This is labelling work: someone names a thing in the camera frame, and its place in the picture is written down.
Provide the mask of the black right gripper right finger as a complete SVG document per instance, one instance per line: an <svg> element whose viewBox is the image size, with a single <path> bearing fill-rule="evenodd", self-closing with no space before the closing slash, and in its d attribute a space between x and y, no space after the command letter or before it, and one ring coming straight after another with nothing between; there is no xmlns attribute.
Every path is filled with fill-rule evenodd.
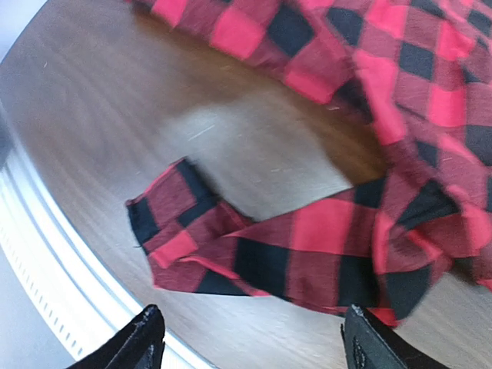
<svg viewBox="0 0 492 369"><path fill-rule="evenodd" d="M408 344L369 310L351 305L341 325L350 369L448 369Z"/></svg>

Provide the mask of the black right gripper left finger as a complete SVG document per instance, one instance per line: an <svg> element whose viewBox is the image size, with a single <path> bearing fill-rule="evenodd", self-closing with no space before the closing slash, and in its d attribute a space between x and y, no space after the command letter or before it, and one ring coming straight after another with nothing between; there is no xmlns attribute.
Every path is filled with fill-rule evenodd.
<svg viewBox="0 0 492 369"><path fill-rule="evenodd" d="M99 349L70 369L159 369L165 350L165 320L155 304L146 306Z"/></svg>

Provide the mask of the red black plaid shirt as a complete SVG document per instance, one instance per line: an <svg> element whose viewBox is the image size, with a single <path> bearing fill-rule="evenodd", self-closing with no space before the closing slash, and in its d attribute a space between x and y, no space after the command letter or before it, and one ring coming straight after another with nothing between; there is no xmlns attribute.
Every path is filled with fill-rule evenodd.
<svg viewBox="0 0 492 369"><path fill-rule="evenodd" d="M354 186L264 221L181 158L127 203L155 287L405 319L457 269L491 286L489 1L137 1L323 106Z"/></svg>

